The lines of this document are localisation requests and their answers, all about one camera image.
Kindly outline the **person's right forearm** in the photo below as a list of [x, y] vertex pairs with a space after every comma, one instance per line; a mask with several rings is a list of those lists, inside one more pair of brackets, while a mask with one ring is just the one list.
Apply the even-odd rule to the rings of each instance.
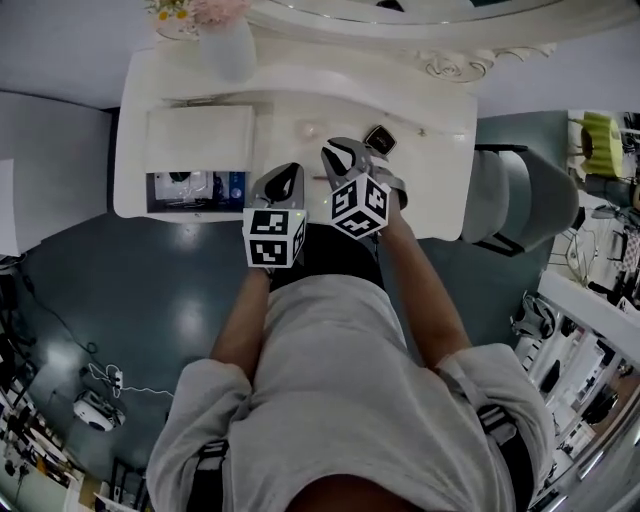
[[413, 340], [425, 366], [435, 371], [444, 359], [471, 347], [461, 317], [396, 203], [389, 207], [381, 241]]

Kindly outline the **small black square compact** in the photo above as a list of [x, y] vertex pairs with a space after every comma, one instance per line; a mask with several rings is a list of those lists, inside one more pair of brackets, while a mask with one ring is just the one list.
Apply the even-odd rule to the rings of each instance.
[[388, 156], [397, 146], [396, 138], [382, 125], [374, 126], [363, 142], [384, 156]]

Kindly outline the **oval white ornate mirror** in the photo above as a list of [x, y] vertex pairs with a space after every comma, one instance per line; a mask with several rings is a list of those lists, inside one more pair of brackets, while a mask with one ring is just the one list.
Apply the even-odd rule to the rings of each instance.
[[441, 80], [472, 83], [502, 56], [550, 56], [557, 43], [640, 19], [640, 0], [252, 0], [251, 23], [288, 37], [383, 53]]

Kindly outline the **white dressing table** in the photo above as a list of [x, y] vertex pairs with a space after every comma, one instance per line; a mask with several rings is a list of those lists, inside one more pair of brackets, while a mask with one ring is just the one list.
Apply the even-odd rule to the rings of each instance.
[[[407, 188], [404, 217], [420, 238], [455, 240], [470, 184], [477, 103], [459, 84], [429, 77], [381, 55], [337, 46], [262, 38], [258, 64], [244, 83], [216, 78], [193, 43], [161, 43], [133, 55], [121, 102], [113, 205], [123, 218], [147, 215], [148, 113], [196, 105], [250, 105], [255, 112], [248, 182], [289, 162], [303, 166], [312, 220], [329, 219], [329, 186], [320, 152], [332, 137], [359, 139], [382, 125], [397, 140], [388, 166]], [[323, 124], [302, 141], [299, 120]], [[426, 136], [418, 135], [419, 129]]]

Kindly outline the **person's grey t-shirt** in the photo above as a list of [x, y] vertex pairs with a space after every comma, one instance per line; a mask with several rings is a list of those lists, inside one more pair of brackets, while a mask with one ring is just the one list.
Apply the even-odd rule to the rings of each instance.
[[285, 512], [310, 483], [351, 475], [423, 510], [515, 512], [508, 467], [478, 417], [515, 422], [539, 487], [554, 426], [513, 350], [462, 350], [429, 370], [409, 356], [387, 294], [313, 276], [270, 295], [256, 374], [185, 367], [147, 467], [156, 512], [187, 512], [205, 447], [225, 448], [224, 512]]

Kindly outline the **small white drawer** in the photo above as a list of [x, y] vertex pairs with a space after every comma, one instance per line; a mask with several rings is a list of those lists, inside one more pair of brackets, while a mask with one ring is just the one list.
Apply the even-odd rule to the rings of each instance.
[[255, 112], [247, 105], [155, 109], [145, 143], [151, 214], [236, 214], [245, 205]]

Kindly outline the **white floor device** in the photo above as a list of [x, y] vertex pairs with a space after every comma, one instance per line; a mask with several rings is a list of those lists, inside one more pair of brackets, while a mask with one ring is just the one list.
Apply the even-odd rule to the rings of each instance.
[[94, 430], [112, 431], [126, 421], [123, 411], [91, 389], [82, 391], [73, 402], [73, 413]]

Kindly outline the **yellow-green round table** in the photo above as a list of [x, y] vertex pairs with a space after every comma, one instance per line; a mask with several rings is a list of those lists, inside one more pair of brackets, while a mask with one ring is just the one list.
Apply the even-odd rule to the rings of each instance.
[[622, 178], [623, 114], [610, 111], [568, 111], [567, 166], [584, 174]]

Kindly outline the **cluttered white workbench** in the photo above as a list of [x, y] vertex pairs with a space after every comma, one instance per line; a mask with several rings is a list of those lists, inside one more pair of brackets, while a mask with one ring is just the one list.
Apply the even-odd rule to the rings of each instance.
[[65, 512], [84, 477], [73, 458], [0, 390], [0, 512]]

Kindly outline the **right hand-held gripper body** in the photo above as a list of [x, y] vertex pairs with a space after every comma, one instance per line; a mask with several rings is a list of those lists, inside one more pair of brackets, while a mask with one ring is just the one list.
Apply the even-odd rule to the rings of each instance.
[[340, 188], [331, 188], [329, 199], [330, 224], [349, 237], [368, 237], [388, 225], [392, 190], [397, 192], [400, 208], [407, 206], [405, 182], [388, 169], [373, 165], [370, 174], [353, 169], [350, 177]]

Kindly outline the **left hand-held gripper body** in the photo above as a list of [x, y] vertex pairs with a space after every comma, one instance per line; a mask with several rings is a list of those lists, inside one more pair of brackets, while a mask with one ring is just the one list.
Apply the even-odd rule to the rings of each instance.
[[305, 240], [304, 199], [271, 202], [256, 197], [243, 210], [242, 234], [247, 263], [252, 268], [291, 268]]

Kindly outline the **person's left forearm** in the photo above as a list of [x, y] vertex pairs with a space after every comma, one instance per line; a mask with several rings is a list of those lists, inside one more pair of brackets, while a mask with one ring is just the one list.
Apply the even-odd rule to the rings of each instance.
[[210, 352], [212, 360], [238, 367], [250, 383], [262, 352], [269, 291], [268, 274], [250, 268]]

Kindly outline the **grey chair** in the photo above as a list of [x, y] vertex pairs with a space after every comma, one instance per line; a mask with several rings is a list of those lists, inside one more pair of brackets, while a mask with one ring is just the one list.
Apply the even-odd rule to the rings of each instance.
[[113, 459], [108, 498], [137, 512], [153, 512], [146, 481], [146, 469], [133, 467], [118, 457]]
[[460, 240], [514, 257], [569, 229], [574, 180], [524, 145], [477, 144]]

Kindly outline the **grey backpack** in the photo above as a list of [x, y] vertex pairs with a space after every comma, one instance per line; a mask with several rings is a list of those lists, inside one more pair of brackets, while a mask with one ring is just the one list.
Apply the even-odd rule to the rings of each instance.
[[511, 329], [520, 336], [544, 341], [556, 330], [555, 311], [539, 297], [525, 293], [515, 316], [510, 318]]

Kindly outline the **white vase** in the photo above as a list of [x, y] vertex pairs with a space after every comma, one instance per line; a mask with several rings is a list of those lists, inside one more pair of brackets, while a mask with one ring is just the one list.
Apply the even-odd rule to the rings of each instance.
[[220, 80], [244, 83], [254, 75], [256, 46], [245, 18], [226, 25], [201, 26], [199, 48], [205, 67]]

